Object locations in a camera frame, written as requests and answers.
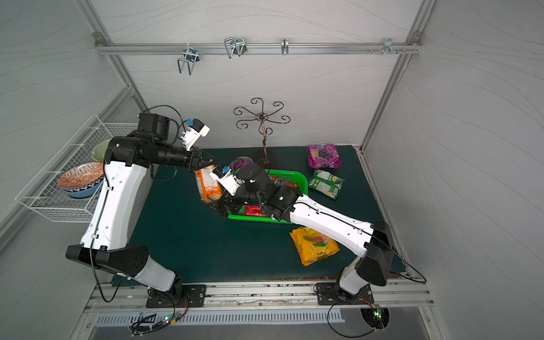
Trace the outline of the red candy bag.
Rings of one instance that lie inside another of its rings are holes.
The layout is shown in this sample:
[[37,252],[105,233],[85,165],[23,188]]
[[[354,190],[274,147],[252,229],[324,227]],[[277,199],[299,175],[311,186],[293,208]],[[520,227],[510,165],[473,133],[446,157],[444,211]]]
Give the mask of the red candy bag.
[[287,210],[303,192],[294,182],[269,176],[266,188],[262,191],[252,191],[251,194],[244,215],[289,222]]

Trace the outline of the orange snack packet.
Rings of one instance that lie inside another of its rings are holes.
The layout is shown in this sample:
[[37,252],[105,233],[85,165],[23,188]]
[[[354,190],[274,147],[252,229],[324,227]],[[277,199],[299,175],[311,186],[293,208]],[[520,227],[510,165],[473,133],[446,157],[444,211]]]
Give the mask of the orange snack packet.
[[214,168],[215,167],[213,165],[210,165],[195,172],[198,192],[201,197],[201,201],[204,203],[217,201],[222,196],[220,184],[211,177]]

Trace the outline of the green plastic basket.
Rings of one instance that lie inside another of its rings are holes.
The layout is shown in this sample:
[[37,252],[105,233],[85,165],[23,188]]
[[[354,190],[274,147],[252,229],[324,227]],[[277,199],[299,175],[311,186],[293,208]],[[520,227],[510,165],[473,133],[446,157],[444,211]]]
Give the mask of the green plastic basket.
[[[287,171],[287,170],[278,170],[278,169],[271,169],[269,171],[269,175],[272,177],[280,178],[284,181],[292,182],[296,185],[298,185],[298,189],[303,194],[308,194],[308,181],[304,174],[301,174],[297,171]],[[236,221],[242,221],[242,222],[266,222],[266,223],[275,223],[275,224],[289,224],[289,222],[286,222],[284,220],[278,221],[270,217],[260,217],[260,216],[246,216],[246,215],[233,215],[232,213],[229,213],[228,215],[229,220],[236,220]]]

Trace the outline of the green tea snack packet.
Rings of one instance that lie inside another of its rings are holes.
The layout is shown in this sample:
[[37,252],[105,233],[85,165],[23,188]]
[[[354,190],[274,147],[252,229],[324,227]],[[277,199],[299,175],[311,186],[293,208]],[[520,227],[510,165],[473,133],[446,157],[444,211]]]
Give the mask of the green tea snack packet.
[[343,187],[344,180],[336,175],[322,170],[314,170],[313,176],[309,181],[309,188],[314,189],[321,194],[326,195],[333,200],[336,200],[341,188]]

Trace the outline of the yellow mango candy bag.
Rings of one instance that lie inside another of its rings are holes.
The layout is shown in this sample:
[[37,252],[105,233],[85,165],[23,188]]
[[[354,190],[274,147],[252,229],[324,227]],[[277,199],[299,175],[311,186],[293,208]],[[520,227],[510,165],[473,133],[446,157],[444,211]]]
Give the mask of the yellow mango candy bag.
[[303,266],[310,266],[340,251],[336,241],[316,230],[299,227],[290,232]]

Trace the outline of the purple snack bag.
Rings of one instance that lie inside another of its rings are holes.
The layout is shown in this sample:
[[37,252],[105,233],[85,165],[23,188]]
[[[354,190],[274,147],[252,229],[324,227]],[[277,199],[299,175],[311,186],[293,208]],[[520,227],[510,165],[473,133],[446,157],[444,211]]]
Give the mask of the purple snack bag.
[[335,145],[310,145],[308,148],[308,164],[313,169],[337,169],[341,166],[341,158]]

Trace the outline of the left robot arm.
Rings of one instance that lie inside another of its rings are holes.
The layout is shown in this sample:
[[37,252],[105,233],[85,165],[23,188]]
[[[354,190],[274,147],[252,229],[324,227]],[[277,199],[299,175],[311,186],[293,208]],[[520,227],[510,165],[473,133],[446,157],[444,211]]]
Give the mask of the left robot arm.
[[151,289],[175,295],[179,277],[157,263],[145,246],[128,245],[130,218],[144,180],[154,165],[182,167],[188,171],[207,167],[196,141],[210,129],[198,119],[188,120],[182,145],[167,142],[170,119],[141,113],[135,130],[113,137],[106,149],[104,180],[92,220],[77,245],[68,246],[66,258],[118,276],[135,280]]

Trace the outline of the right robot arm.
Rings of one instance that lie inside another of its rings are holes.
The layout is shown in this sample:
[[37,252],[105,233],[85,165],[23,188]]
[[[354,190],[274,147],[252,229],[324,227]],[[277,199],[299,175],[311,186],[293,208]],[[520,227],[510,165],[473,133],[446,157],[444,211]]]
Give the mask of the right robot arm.
[[351,250],[356,258],[337,279],[337,290],[355,296],[367,286],[385,286],[394,257],[393,236],[385,222],[375,225],[333,211],[297,188],[275,184],[266,170],[248,164],[238,171],[228,166],[215,168],[211,178],[224,192],[210,207],[226,218],[249,204],[259,206],[264,215],[313,229]]

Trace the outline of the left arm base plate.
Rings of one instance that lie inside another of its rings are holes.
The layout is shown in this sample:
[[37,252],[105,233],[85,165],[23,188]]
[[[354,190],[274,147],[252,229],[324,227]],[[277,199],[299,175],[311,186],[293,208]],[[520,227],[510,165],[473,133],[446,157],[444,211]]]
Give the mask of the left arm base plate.
[[198,308],[204,306],[207,286],[203,284],[189,284],[174,286],[167,292],[150,288],[146,308]]

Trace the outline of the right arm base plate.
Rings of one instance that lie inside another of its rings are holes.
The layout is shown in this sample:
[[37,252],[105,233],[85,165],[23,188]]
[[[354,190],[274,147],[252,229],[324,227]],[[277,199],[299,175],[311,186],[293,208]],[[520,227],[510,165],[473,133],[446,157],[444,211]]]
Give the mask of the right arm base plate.
[[357,294],[341,289],[337,282],[316,283],[313,291],[317,296],[318,305],[373,305],[375,303],[370,284],[363,286]]

